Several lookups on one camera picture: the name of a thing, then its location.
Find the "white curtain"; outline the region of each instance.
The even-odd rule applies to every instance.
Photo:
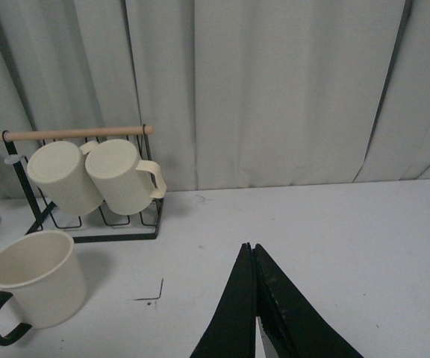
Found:
[[[430,178],[430,1],[370,142],[404,5],[1,0],[0,131],[154,125],[171,190]]]
[[[356,181],[430,178],[430,1],[415,1]]]

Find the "cream mug handle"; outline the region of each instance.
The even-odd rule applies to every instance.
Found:
[[[167,191],[167,185],[162,178],[161,166],[159,166],[156,162],[152,162],[151,160],[139,160],[137,167],[135,170],[139,170],[141,172],[149,172],[152,173],[155,177],[155,185],[157,186],[150,193],[151,198],[162,199]]]
[[[91,140],[90,142],[81,145],[79,149],[81,149],[82,155],[86,155],[89,154],[89,152],[92,151],[97,145],[99,145],[97,141]]]

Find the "white table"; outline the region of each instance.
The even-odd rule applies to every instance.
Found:
[[[25,200],[0,216],[1,250],[32,218]],[[0,357],[189,357],[244,242],[366,358],[430,357],[430,180],[168,193],[156,240],[77,244],[82,310]]]

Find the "wooden object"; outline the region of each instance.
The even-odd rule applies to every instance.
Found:
[[[20,140],[43,140],[43,139],[66,139],[66,138],[86,138],[96,136],[130,136],[143,134],[143,127],[112,127],[112,128],[88,128],[88,129],[67,129],[62,131],[34,131],[34,132],[7,132],[4,134],[6,142]],[[153,134],[154,127],[145,126],[146,134]]]

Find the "enamel mug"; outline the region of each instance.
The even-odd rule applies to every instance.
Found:
[[[44,145],[29,160],[28,176],[62,211],[86,215],[104,200],[84,168],[85,155],[96,146],[96,141]]]
[[[58,230],[30,233],[0,252],[0,309],[15,300],[20,323],[0,345],[11,345],[31,328],[55,326],[74,315],[87,286],[74,239]]]
[[[86,171],[109,208],[120,215],[144,210],[153,198],[165,195],[160,166],[142,160],[128,140],[111,139],[94,148],[86,159]],[[155,185],[150,174],[155,177]]]

